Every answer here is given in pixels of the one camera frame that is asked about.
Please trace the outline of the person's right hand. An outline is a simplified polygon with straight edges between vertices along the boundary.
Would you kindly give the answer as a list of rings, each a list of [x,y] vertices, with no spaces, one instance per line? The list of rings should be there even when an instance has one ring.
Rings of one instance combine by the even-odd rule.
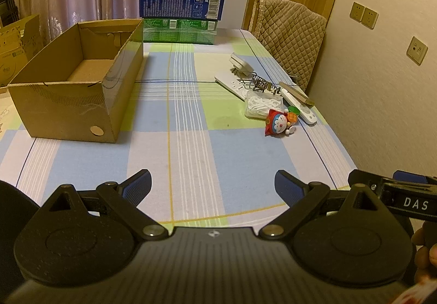
[[[425,221],[420,229],[411,237],[413,245],[418,246],[414,263],[416,266],[414,282],[419,283],[427,279],[436,278],[436,245],[431,248],[425,245],[425,235],[428,233],[430,222]]]

